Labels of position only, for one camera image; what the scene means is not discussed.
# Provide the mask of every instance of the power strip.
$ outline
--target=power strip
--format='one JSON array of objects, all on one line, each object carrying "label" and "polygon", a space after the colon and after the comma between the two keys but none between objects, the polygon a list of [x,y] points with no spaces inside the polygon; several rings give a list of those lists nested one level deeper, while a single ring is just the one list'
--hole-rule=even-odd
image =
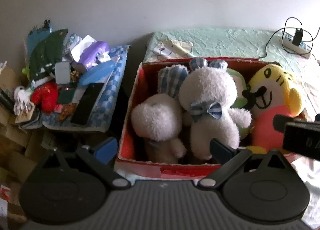
[{"label": "power strip", "polygon": [[289,33],[285,32],[283,39],[282,39],[283,46],[293,50],[294,52],[296,52],[298,54],[304,54],[301,56],[303,56],[306,59],[309,59],[311,57],[311,52],[310,52],[311,47],[309,45],[305,44],[304,42],[300,42],[300,45],[296,46],[296,45],[292,44],[292,41],[293,41],[293,36],[290,35]]}]

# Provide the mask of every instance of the phone screen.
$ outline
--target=phone screen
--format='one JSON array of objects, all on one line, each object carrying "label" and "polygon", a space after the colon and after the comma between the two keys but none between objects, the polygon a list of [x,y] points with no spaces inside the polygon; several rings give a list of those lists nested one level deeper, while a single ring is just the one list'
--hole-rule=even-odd
[{"label": "phone screen", "polygon": [[80,99],[75,113],[72,116],[71,123],[79,125],[86,125],[89,116],[92,112],[95,102],[97,101],[100,91],[103,88],[104,83],[92,83],[89,84],[84,92],[84,95]]}]

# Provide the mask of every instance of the plush toy eye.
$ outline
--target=plush toy eye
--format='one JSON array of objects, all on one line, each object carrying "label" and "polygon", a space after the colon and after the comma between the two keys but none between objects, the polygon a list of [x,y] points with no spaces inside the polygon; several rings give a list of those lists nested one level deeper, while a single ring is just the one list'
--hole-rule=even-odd
[{"label": "plush toy eye", "polygon": [[266,78],[269,78],[271,76],[271,68],[266,68],[266,70],[264,71],[264,76]]}]

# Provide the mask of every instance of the blue oval object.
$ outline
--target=blue oval object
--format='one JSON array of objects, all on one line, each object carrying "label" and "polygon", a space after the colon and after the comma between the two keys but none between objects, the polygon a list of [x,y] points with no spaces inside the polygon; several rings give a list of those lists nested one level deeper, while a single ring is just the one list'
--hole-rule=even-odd
[{"label": "blue oval object", "polygon": [[79,84],[81,86],[87,86],[90,83],[96,83],[100,79],[108,76],[115,69],[115,63],[109,60],[104,63],[100,63],[95,67],[90,68],[82,77],[79,79]]}]

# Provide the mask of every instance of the red box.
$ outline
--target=red box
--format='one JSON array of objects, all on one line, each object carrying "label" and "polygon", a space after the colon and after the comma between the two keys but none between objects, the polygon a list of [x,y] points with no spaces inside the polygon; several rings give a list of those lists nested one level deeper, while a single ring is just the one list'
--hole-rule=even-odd
[{"label": "red box", "polygon": [[[257,59],[239,58],[206,58],[208,61],[224,59],[228,68],[240,72],[246,83],[262,67],[269,64]],[[166,179],[200,179],[220,168],[219,164],[180,165],[152,163],[147,160],[143,141],[139,138],[131,125],[131,111],[148,97],[157,93],[158,71],[173,64],[184,64],[189,68],[190,59],[177,59],[166,62],[140,63],[128,103],[128,110],[124,120],[124,127],[120,139],[119,152],[116,163],[121,168],[143,177]],[[296,159],[295,154],[286,155],[289,162]]]}]

